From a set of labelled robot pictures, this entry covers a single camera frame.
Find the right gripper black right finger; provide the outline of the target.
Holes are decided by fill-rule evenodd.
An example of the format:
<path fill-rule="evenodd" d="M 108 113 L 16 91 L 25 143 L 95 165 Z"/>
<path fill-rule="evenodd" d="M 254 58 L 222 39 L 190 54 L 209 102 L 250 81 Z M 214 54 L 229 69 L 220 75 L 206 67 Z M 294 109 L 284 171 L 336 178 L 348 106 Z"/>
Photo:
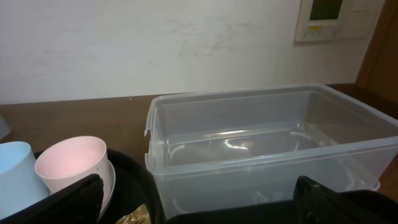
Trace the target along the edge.
<path fill-rule="evenodd" d="M 297 179 L 294 204 L 299 223 L 397 223 L 397 202 L 372 190 L 337 193 L 306 176 Z"/>

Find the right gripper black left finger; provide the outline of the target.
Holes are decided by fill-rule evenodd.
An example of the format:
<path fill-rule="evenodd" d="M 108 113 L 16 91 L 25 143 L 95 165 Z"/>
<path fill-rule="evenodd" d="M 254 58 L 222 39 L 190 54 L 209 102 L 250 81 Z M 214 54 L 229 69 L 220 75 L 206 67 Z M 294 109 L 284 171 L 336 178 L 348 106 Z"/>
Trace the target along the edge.
<path fill-rule="evenodd" d="M 47 198 L 1 220 L 1 224 L 61 224 L 98 222 L 104 183 L 90 174 Z"/>

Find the pink plastic cup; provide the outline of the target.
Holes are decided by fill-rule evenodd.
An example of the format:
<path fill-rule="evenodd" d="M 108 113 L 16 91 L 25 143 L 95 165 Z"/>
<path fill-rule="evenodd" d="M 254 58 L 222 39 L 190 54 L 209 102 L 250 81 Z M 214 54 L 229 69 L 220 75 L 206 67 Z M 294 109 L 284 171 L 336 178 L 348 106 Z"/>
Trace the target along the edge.
<path fill-rule="evenodd" d="M 51 193 L 83 179 L 90 174 L 107 171 L 106 143 L 94 136 L 78 136 L 54 144 L 35 162 L 35 172 Z"/>

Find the gold brown snack wrapper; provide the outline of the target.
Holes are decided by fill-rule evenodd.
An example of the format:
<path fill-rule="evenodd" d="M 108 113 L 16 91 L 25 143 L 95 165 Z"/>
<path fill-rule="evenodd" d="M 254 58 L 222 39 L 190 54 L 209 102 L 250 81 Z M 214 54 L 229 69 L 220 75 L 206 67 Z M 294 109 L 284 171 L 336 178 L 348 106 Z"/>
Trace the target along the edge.
<path fill-rule="evenodd" d="M 151 224 L 150 215 L 145 204 L 132 213 L 121 217 L 115 224 Z"/>

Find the light blue plastic cup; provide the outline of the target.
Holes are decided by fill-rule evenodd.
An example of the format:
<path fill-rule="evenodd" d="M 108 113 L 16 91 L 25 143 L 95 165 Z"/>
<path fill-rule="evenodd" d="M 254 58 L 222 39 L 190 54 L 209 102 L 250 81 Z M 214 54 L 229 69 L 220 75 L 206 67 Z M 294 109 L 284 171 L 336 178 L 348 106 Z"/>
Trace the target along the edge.
<path fill-rule="evenodd" d="M 35 172 L 36 158 L 30 144 L 1 144 L 1 218 L 45 199 L 48 188 Z"/>

